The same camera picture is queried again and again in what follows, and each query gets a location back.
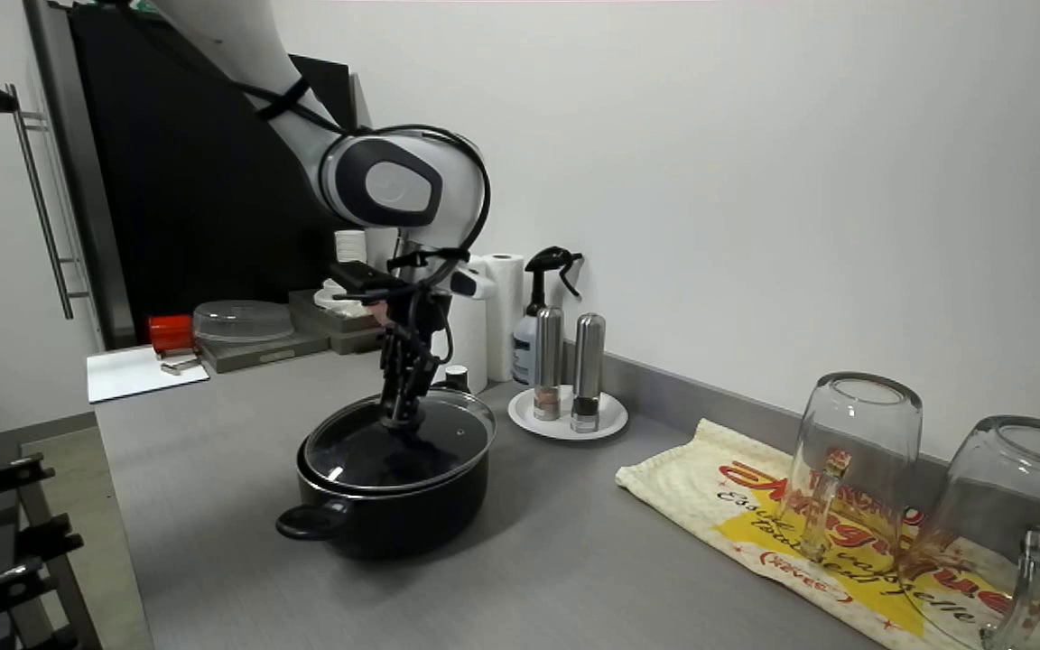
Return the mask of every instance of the gray countertop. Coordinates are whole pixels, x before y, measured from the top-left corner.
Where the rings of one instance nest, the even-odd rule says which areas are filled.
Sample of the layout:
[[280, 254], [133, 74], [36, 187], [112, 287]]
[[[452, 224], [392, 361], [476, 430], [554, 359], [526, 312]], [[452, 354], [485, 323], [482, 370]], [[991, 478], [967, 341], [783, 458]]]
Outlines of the gray countertop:
[[871, 648], [614, 485], [690, 430], [634, 417], [614, 440], [548, 446], [507, 419], [508, 391], [487, 397], [485, 514], [448, 550], [359, 565], [280, 538], [301, 440], [375, 388], [372, 354], [316, 354], [98, 409], [159, 650]]

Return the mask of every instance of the round tray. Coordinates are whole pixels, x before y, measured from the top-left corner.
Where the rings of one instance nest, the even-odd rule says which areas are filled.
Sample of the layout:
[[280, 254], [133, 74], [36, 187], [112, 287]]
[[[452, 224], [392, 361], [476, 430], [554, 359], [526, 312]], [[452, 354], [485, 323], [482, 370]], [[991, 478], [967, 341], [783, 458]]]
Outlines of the round tray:
[[535, 417], [535, 391], [525, 391], [508, 400], [508, 419], [535, 434], [535, 437], [548, 437], [548, 440], [605, 440], [605, 437], [614, 437], [625, 430], [627, 424], [627, 409], [612, 397], [612, 395], [601, 395], [601, 430], [570, 430], [570, 388], [561, 388], [561, 419], [548, 424], [548, 419], [537, 419]]

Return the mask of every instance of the drinking glass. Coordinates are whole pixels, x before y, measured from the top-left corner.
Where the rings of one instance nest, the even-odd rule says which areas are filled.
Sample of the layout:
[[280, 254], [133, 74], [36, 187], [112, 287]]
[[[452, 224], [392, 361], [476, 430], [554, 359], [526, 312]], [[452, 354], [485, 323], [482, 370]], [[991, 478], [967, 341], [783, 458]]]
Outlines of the drinking glass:
[[890, 574], [916, 447], [920, 397], [912, 388], [868, 371], [818, 379], [780, 500], [786, 542], [824, 571], [860, 580]]
[[984, 419], [914, 554], [914, 596], [959, 641], [1040, 648], [1040, 419]]

